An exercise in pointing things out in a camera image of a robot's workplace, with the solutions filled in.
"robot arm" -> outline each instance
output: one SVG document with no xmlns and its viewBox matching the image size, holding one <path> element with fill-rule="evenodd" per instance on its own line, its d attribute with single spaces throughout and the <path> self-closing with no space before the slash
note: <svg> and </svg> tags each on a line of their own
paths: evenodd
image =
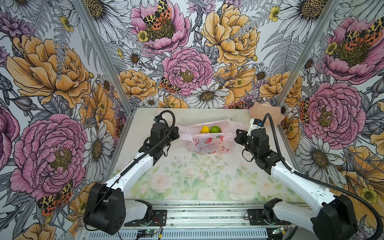
<svg viewBox="0 0 384 240">
<path fill-rule="evenodd" d="M 237 130 L 235 142 L 249 151 L 256 164 L 269 175 L 279 179 L 297 193 L 312 209 L 290 205 L 275 198 L 264 205 L 264 220 L 289 221 L 316 234 L 320 240 L 347 240 L 358 230 L 353 204 L 345 195 L 335 196 L 328 188 L 304 179 L 289 170 L 284 159 L 270 150 L 269 137 L 262 121 L 252 119 L 248 132 Z"/>
</svg>

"flower center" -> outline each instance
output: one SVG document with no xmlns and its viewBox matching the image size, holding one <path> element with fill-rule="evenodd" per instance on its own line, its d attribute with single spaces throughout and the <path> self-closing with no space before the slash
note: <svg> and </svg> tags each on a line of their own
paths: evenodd
<svg viewBox="0 0 384 240">
<path fill-rule="evenodd" d="M 131 60 L 132 60 L 133 63 L 137 63 L 139 61 L 139 56 L 132 55 Z"/>
<path fill-rule="evenodd" d="M 98 0 L 85 0 L 85 3 L 93 18 L 98 18 L 103 14 L 103 5 Z"/>
<path fill-rule="evenodd" d="M 213 92 L 205 92 L 200 95 L 200 100 L 208 101 L 211 100 L 215 94 Z"/>
<path fill-rule="evenodd" d="M 312 153 L 314 162 L 320 167 L 326 167 L 328 165 L 328 158 L 320 150 L 314 150 Z"/>
<path fill-rule="evenodd" d="M 170 108 L 175 108 L 176 107 L 176 103 L 175 102 L 169 102 L 168 105 L 169 105 Z"/>
<path fill-rule="evenodd" d="M 68 165 L 71 163 L 72 160 L 72 154 L 71 152 L 64 148 L 61 151 L 55 152 L 56 159 L 50 163 L 51 167 L 54 169 L 58 169 L 59 167 L 62 167 L 63 169 L 67 169 Z"/>
<path fill-rule="evenodd" d="M 347 41 L 342 41 L 334 51 L 334 57 L 339 58 L 342 61 L 346 61 L 350 67 L 355 66 L 356 64 L 361 63 L 368 54 L 368 50 L 371 47 L 370 45 L 365 44 L 365 42 L 360 47 L 355 47 L 351 51 L 345 48 Z"/>
<path fill-rule="evenodd" d="M 265 78 L 265 73 L 261 72 L 256 75 L 257 80 Z"/>
<path fill-rule="evenodd" d="M 148 40 L 155 41 L 156 39 L 169 38 L 173 37 L 175 33 L 175 26 L 172 24 L 172 20 L 165 20 L 165 23 L 161 23 L 161 28 L 154 30 L 151 26 L 147 25 L 146 32 L 148 34 Z"/>
<path fill-rule="evenodd" d="M 109 82 L 108 81 L 104 81 L 103 87 L 104 87 L 105 90 L 109 91 Z"/>
<path fill-rule="evenodd" d="M 85 208 L 87 207 L 87 200 L 80 203 L 79 213 L 83 214 L 85 212 Z"/>
<path fill-rule="evenodd" d="M 183 82 L 185 83 L 192 82 L 194 76 L 189 70 L 186 70 L 184 73 L 180 71 L 179 75 L 183 78 Z"/>
<path fill-rule="evenodd" d="M 301 14 L 306 18 L 318 18 L 328 0 L 306 0 L 301 6 Z"/>
<path fill-rule="evenodd" d="M 92 148 L 92 156 L 93 156 L 93 159 L 94 160 L 97 160 L 99 158 L 99 156 L 101 155 L 101 141 L 99 139 L 97 139 L 94 144 L 93 144 L 93 148 Z"/>
<path fill-rule="evenodd" d="M 311 68 L 312 65 L 313 65 L 313 61 L 312 61 L 312 59 L 309 59 L 309 60 L 305 63 L 304 67 L 308 69 L 308 68 Z"/>
<path fill-rule="evenodd" d="M 332 112 L 327 112 L 325 107 L 320 110 L 320 116 L 317 119 L 323 127 L 328 127 L 332 123 Z"/>
</svg>

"lime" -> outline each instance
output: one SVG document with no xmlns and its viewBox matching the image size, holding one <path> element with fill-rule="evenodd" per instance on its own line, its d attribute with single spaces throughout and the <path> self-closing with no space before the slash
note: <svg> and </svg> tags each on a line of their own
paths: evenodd
<svg viewBox="0 0 384 240">
<path fill-rule="evenodd" d="M 201 133 L 209 133 L 209 127 L 204 126 L 203 129 L 201 130 Z"/>
<path fill-rule="evenodd" d="M 221 132 L 221 129 L 218 126 L 211 127 L 210 133 L 219 133 Z"/>
</svg>

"wire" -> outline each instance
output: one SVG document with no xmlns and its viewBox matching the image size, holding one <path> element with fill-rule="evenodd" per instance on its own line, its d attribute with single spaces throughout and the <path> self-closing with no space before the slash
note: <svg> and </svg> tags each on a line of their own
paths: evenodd
<svg viewBox="0 0 384 240">
<path fill-rule="evenodd" d="M 119 182 L 120 178 L 129 171 L 129 169 L 132 168 L 133 165 L 135 165 L 136 163 L 138 163 L 138 161 L 140 161 L 142 158 L 144 158 L 146 155 L 148 155 L 153 149 L 157 148 L 158 146 L 160 146 L 168 137 L 169 135 L 172 133 L 173 131 L 173 128 L 175 127 L 175 114 L 173 114 L 173 112 L 169 111 L 169 110 L 164 110 L 162 111 L 159 116 L 163 115 L 164 113 L 170 113 L 172 115 L 172 126 L 169 128 L 167 134 L 155 145 L 153 146 L 152 148 L 150 148 L 148 151 L 146 151 L 143 155 L 141 155 L 140 157 L 136 158 L 133 160 L 133 162 L 124 170 L 120 173 L 120 176 L 118 179 L 116 179 L 116 181 L 108 188 L 108 190 L 105 192 L 105 194 L 103 195 L 103 197 L 99 200 L 99 202 L 96 203 L 96 205 L 93 207 L 93 209 L 90 211 L 90 213 L 88 214 L 87 218 L 85 219 L 84 221 L 84 224 L 85 224 L 85 229 L 88 230 L 88 231 L 97 231 L 98 229 L 88 229 L 87 228 L 87 222 L 88 222 L 88 219 L 89 217 L 91 216 L 91 213 L 93 212 L 93 210 L 95 210 L 95 208 L 97 207 L 97 205 L 100 204 L 100 202 L 103 200 L 103 198 L 107 195 L 107 193 L 109 192 L 110 189 L 112 189 L 113 185 L 115 185 L 115 183 Z"/>
<path fill-rule="evenodd" d="M 119 235 L 119 238 L 122 240 L 122 238 L 121 238 L 121 236 L 120 236 L 120 233 L 119 233 L 119 231 L 118 231 L 118 235 Z"/>
<path fill-rule="evenodd" d="M 269 122 L 271 124 L 271 129 L 272 129 L 272 133 L 273 133 L 273 139 L 274 139 L 275 145 L 276 145 L 277 155 L 279 156 L 279 158 L 280 158 L 281 162 L 284 164 L 284 166 L 289 171 L 292 171 L 292 168 L 285 162 L 285 159 L 281 155 L 279 143 L 278 143 L 278 140 L 277 140 L 275 126 L 273 125 L 273 120 L 272 120 L 272 117 L 271 117 L 271 115 L 269 113 L 267 113 L 265 115 L 264 120 L 262 122 L 262 126 L 264 125 L 264 122 L 265 122 L 267 117 L 269 118 Z M 311 181 L 311 182 L 314 182 L 314 183 L 317 183 L 317 184 L 320 184 L 320 185 L 324 185 L 324 186 L 326 186 L 328 188 L 331 188 L 331 189 L 337 190 L 339 192 L 342 192 L 342 193 L 344 193 L 346 195 L 349 195 L 349 196 L 353 197 L 354 199 L 360 201 L 361 203 L 363 203 L 373 213 L 373 215 L 375 216 L 375 219 L 376 219 L 376 223 L 377 223 L 377 227 L 376 227 L 375 233 L 371 237 L 367 238 L 366 240 L 377 240 L 381 236 L 381 234 L 383 232 L 383 222 L 381 220 L 381 216 L 377 212 L 377 210 L 371 204 L 369 204 L 367 201 L 365 201 L 363 198 L 361 198 L 361 197 L 359 197 L 359 196 L 357 196 L 357 195 L 355 195 L 355 194 L 353 194 L 351 192 L 348 192 L 347 190 L 344 190 L 343 188 L 336 187 L 334 185 L 331 185 L 331 184 L 319 181 L 317 179 L 313 179 L 311 177 L 308 177 L 308 176 L 306 176 L 306 175 L 304 175 L 304 174 L 302 174 L 302 173 L 300 173 L 298 171 L 294 171 L 293 173 L 298 175 L 298 176 L 300 176 L 300 177 L 302 177 L 302 178 L 304 178 L 304 179 L 306 179 L 306 180 L 308 180 L 308 181 Z"/>
<path fill-rule="evenodd" d="M 295 228 L 293 229 L 291 234 L 285 240 L 291 240 L 293 238 L 293 236 L 295 235 L 298 228 L 299 228 L 299 226 L 295 226 Z"/>
</svg>

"pink printed plastic bag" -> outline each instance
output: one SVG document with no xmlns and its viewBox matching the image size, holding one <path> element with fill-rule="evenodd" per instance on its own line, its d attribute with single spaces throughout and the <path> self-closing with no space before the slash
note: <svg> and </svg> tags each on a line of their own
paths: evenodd
<svg viewBox="0 0 384 240">
<path fill-rule="evenodd" d="M 204 126 L 219 126 L 220 133 L 201 133 Z M 246 126 L 230 119 L 205 122 L 192 126 L 179 126 L 180 139 L 187 141 L 187 149 L 198 153 L 228 153 L 235 144 L 236 130 L 245 130 Z"/>
</svg>

